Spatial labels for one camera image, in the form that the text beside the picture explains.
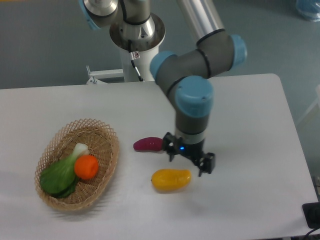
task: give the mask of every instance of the white vegetable stem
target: white vegetable stem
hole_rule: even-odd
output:
[[[89,155],[90,151],[88,149],[88,146],[82,143],[77,143],[73,149],[73,152],[71,153],[70,158],[71,159],[78,159],[82,155]]]

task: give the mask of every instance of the blue object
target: blue object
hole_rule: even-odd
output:
[[[89,27],[92,29],[92,30],[98,30],[100,29],[100,27],[98,27],[95,22],[91,19],[91,17],[89,16],[88,12],[87,12],[87,9],[85,8],[85,4],[84,4],[84,1],[83,0],[79,0],[79,5],[81,7],[81,10],[85,16],[85,19],[87,21],[87,23],[89,24]]]
[[[157,55],[155,55],[154,58],[152,59],[150,63],[150,72],[155,80],[155,83],[157,83],[157,74],[161,65],[164,63],[164,61],[168,57],[172,55],[176,55],[176,54],[172,51],[162,51],[162,52],[159,52]]]
[[[295,7],[305,19],[320,21],[320,0],[297,0]]]
[[[178,83],[175,103],[189,117],[205,117],[214,104],[214,88],[201,76],[187,76]]]
[[[240,64],[242,64],[247,58],[247,46],[245,41],[239,35],[230,35],[233,40],[233,64],[231,68],[234,68]]]

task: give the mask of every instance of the blue joint cap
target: blue joint cap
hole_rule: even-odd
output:
[[[205,117],[214,104],[214,87],[201,76],[187,76],[178,83],[175,103],[189,117]]]
[[[247,46],[239,35],[230,35],[233,40],[234,56],[231,68],[242,64],[247,58]]]
[[[84,1],[83,0],[79,0],[79,5],[81,7],[81,10],[85,16],[85,19],[89,25],[89,27],[92,29],[92,30],[98,30],[100,29],[100,27],[98,27],[95,22],[91,19],[90,15],[88,14],[87,12],[87,9],[85,8],[85,4],[84,4]]]
[[[157,55],[155,55],[154,58],[152,59],[150,63],[150,72],[155,80],[155,83],[157,83],[157,74],[161,65],[164,63],[164,61],[168,57],[172,55],[176,55],[176,54],[172,51],[162,51],[162,52],[159,52]]]

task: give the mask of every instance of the orange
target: orange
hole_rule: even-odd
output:
[[[75,174],[84,180],[92,179],[97,174],[98,169],[98,160],[92,155],[83,155],[74,164]]]

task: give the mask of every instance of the gray floor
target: gray floor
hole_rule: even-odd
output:
[[[246,63],[223,76],[278,75],[296,121],[320,84],[320,22],[300,17],[294,0],[214,2],[226,30],[248,47]],[[194,49],[176,1],[153,0],[152,11],[166,26],[160,50]],[[0,89],[84,84],[86,65],[92,71],[121,68],[109,29],[90,30],[78,1],[0,2]],[[320,175],[319,126],[320,116],[298,133],[312,175]]]

